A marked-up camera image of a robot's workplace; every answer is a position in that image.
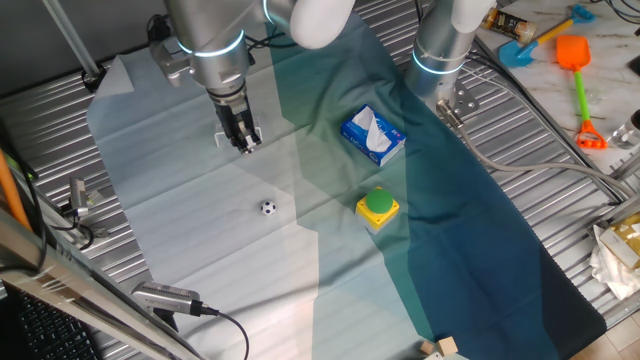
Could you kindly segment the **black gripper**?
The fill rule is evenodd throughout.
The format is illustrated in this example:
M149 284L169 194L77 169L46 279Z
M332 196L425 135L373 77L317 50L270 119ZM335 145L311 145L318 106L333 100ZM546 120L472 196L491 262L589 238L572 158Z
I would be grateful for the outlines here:
M253 114L243 83L234 91L207 88L216 114L225 132L230 132L230 141L239 151L252 153L261 144L261 129L255 128Z

